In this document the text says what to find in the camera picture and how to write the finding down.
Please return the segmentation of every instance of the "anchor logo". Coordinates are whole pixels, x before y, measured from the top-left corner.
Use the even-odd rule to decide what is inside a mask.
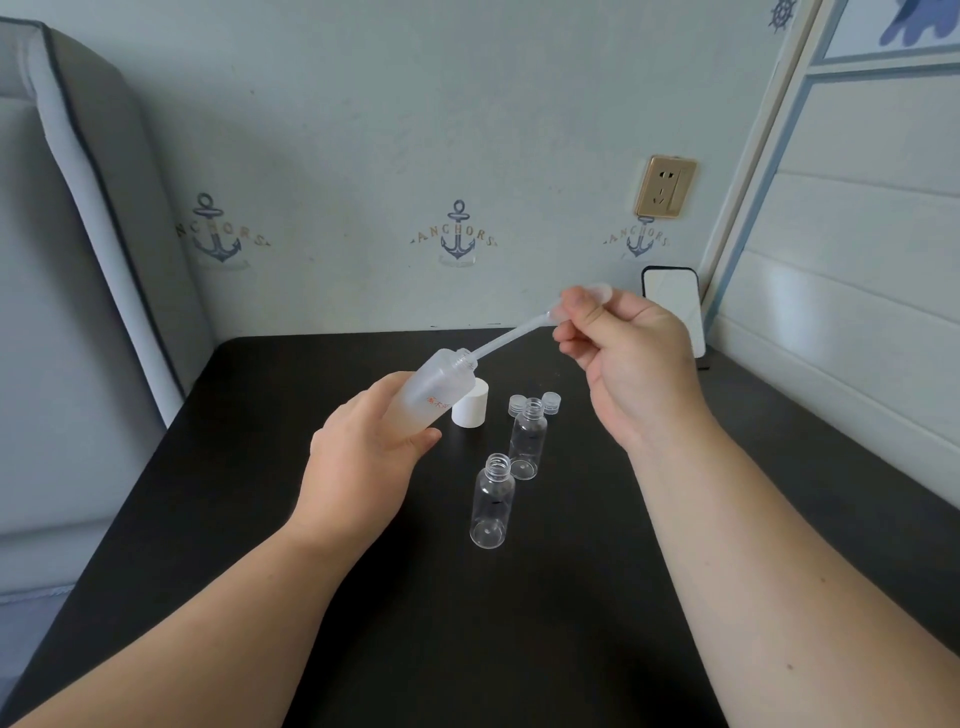
[[[193,244],[201,253],[206,253],[210,257],[216,258],[221,263],[237,255],[242,246],[240,244],[240,238],[238,237],[233,241],[233,247],[229,250],[224,248],[223,243],[220,241],[220,233],[217,231],[217,225],[213,222],[214,218],[222,217],[224,212],[218,207],[213,206],[213,198],[205,192],[201,192],[197,195],[197,204],[199,207],[193,208],[193,213],[204,217],[207,220],[207,225],[209,227],[210,240],[213,241],[212,248],[205,248],[200,240],[197,239],[196,235],[192,235]]]
[[[464,212],[464,207],[466,206],[467,205],[464,203],[463,200],[457,200],[453,204],[453,212],[448,212],[446,214],[448,218],[450,218],[451,220],[453,220],[453,222],[457,224],[457,226],[454,228],[454,232],[456,233],[456,235],[453,238],[454,240],[453,247],[451,248],[450,246],[448,246],[446,244],[446,240],[444,239],[444,237],[442,235],[440,236],[440,246],[445,251],[453,255],[453,257],[457,258],[457,260],[462,258],[467,253],[471,253],[473,249],[477,247],[476,238],[473,238],[472,240],[470,240],[470,244],[465,248],[463,247],[463,244],[462,244],[462,240],[461,240],[462,235],[460,234],[460,227],[465,220],[470,219],[470,216],[466,212]]]
[[[646,253],[648,250],[654,247],[654,243],[656,242],[654,238],[650,238],[650,244],[645,247],[643,246],[643,235],[645,232],[647,232],[647,226],[650,225],[650,223],[652,223],[654,219],[652,217],[639,215],[637,216],[637,220],[643,223],[643,228],[640,229],[640,235],[636,237],[636,244],[635,245],[632,244],[630,242],[630,238],[629,237],[627,238],[627,250],[633,253],[634,257],[640,257],[641,255]]]

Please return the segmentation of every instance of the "purple cartoon drawing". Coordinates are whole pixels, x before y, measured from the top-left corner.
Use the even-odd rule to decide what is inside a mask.
[[[903,30],[903,45],[917,44],[927,28],[933,28],[936,37],[947,37],[960,21],[960,0],[897,0],[900,12],[890,23],[880,45],[889,45]]]

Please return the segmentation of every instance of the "gold wall socket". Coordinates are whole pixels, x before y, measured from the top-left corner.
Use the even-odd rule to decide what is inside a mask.
[[[696,171],[694,159],[650,157],[640,194],[636,196],[634,214],[638,217],[680,217]]]

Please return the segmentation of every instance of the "person's right hand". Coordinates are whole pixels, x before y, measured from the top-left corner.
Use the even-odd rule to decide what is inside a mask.
[[[570,320],[553,333],[587,372],[600,422],[624,449],[659,429],[709,417],[683,322],[655,303],[614,289],[605,308],[581,286],[563,293]]]

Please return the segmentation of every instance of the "clear plastic bottle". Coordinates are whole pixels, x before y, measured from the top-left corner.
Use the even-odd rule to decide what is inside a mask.
[[[440,349],[417,369],[390,402],[384,422],[398,440],[440,417],[476,384],[477,360],[466,349]]]
[[[516,482],[510,475],[510,458],[499,452],[487,458],[473,489],[470,538],[481,548],[497,548],[507,538]]]
[[[537,474],[545,439],[543,402],[531,397],[516,416],[514,434],[510,437],[510,472],[517,480],[530,480]]]

